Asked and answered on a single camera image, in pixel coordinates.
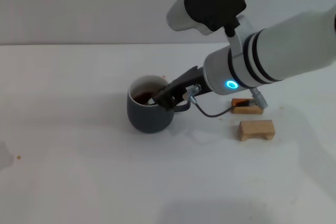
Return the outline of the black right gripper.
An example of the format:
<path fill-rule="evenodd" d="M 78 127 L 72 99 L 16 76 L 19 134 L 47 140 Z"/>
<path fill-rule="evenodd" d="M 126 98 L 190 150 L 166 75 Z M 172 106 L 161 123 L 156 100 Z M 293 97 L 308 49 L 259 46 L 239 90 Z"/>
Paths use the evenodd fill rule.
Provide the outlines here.
<path fill-rule="evenodd" d="M 203 73 L 203 67 L 192 67 L 187 72 L 173 80 L 170 84 L 162 87 L 154 96 L 155 104 L 163 107 L 167 111 L 176 108 L 178 101 L 183 101 L 183 94 L 187 92 L 187 87 L 201 86 L 201 90 L 196 95 L 202 95 L 211 92 L 207 85 Z"/>

